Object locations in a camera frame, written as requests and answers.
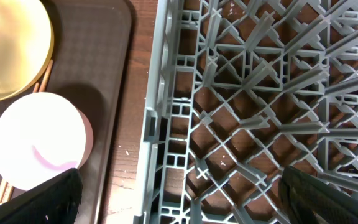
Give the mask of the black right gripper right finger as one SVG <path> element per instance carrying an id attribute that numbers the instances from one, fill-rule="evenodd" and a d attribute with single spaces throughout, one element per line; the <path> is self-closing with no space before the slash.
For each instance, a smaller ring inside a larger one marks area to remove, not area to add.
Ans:
<path id="1" fill-rule="evenodd" d="M 284 169 L 279 198 L 290 223 L 358 223 L 358 201 L 292 166 Z"/>

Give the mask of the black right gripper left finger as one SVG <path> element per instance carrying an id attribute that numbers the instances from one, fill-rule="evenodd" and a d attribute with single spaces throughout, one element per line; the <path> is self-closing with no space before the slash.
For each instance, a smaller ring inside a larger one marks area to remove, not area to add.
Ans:
<path id="1" fill-rule="evenodd" d="M 71 168 L 0 205 L 3 223 L 74 223 L 82 199 L 82 178 Z"/>

